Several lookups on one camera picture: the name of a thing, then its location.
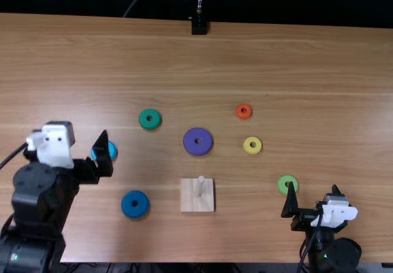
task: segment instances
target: purple ring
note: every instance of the purple ring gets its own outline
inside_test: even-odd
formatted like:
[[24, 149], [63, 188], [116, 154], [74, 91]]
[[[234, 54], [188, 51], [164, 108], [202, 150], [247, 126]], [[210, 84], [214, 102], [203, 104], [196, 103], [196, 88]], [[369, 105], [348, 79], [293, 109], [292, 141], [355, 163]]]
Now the purple ring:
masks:
[[192, 128], [184, 134], [183, 145], [192, 155], [205, 155], [213, 147], [213, 137], [203, 128]]

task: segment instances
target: green ring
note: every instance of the green ring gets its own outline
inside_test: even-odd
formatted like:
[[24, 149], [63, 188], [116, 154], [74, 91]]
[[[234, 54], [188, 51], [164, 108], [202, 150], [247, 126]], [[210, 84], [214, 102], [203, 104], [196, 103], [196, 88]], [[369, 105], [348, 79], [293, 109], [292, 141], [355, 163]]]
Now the green ring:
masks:
[[146, 130], [157, 129], [161, 125], [161, 115], [155, 109], [145, 109], [139, 114], [139, 124]]
[[294, 177], [292, 177], [290, 175], [281, 176], [280, 179], [278, 179], [278, 181], [277, 181], [277, 187], [278, 187], [278, 190], [283, 195], [287, 195], [287, 193], [288, 193], [288, 187], [286, 187], [286, 185], [285, 185], [285, 183], [288, 181], [292, 181], [294, 183], [295, 191], [297, 191], [297, 189], [299, 187], [297, 180]]

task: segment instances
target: wood grain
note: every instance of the wood grain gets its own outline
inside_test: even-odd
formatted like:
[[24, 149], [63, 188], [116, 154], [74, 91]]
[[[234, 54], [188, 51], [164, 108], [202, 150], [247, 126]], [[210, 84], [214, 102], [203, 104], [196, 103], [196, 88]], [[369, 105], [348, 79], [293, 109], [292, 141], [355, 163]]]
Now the wood grain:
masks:
[[[119, 148], [113, 177], [74, 201], [63, 261], [297, 262], [304, 234], [280, 217], [284, 174], [303, 207], [337, 184], [359, 210], [339, 236], [363, 262], [393, 259], [392, 30], [212, 23], [196, 37], [181, 21], [2, 14], [0, 68], [0, 159], [56, 119], [74, 124], [74, 157], [104, 128]], [[148, 107], [163, 117], [152, 133], [138, 124]], [[182, 146], [195, 126], [214, 136], [202, 158]], [[243, 151], [249, 136], [258, 155]], [[1, 171], [0, 219], [25, 163]], [[216, 211], [185, 217], [180, 179], [199, 175], [215, 180]], [[120, 210], [130, 190], [151, 201], [143, 221]]]

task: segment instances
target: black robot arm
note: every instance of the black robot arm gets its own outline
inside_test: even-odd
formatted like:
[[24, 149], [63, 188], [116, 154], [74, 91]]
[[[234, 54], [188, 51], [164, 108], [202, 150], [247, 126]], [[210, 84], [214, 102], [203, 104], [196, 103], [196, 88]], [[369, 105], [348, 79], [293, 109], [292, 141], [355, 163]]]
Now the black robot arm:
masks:
[[[334, 234], [347, 226], [348, 221], [343, 220], [342, 223], [322, 221], [324, 211], [333, 211], [332, 215], [334, 211], [347, 213], [348, 207], [350, 207], [349, 213], [353, 212], [354, 208], [349, 204], [346, 196], [339, 191], [336, 185], [333, 185], [332, 192], [327, 193], [323, 201], [317, 201], [314, 209], [299, 208], [294, 185], [292, 182], [289, 183], [281, 217], [292, 218], [291, 230], [305, 232], [306, 239], [300, 249], [300, 257], [304, 260], [304, 254], [308, 254], [310, 273], [356, 272], [362, 255], [360, 245], [348, 238], [334, 238]], [[302, 260], [297, 272], [305, 271]]]
[[[69, 122], [56, 123], [70, 127]], [[86, 158], [72, 160], [73, 168], [66, 168], [40, 163], [37, 150], [25, 150], [30, 162], [14, 175], [14, 214], [1, 233], [0, 272], [58, 271], [65, 248], [62, 231], [79, 184], [98, 184], [101, 177], [113, 173], [106, 131], [93, 151], [97, 165]]]

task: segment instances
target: blue ring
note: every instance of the blue ring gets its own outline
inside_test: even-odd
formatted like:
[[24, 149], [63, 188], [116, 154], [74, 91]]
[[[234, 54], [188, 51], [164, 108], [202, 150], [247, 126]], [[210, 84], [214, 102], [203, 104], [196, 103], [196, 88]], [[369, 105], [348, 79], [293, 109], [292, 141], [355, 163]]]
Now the blue ring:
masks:
[[[108, 149], [109, 149], [109, 156], [111, 157], [111, 160], [114, 161], [117, 158], [117, 147], [116, 145], [113, 144], [112, 141], [108, 141]], [[97, 156], [93, 149], [91, 149], [90, 156], [93, 159], [93, 161], [97, 160]]]
[[143, 217], [149, 208], [149, 198], [142, 191], [130, 191], [122, 199], [122, 211], [131, 219]]

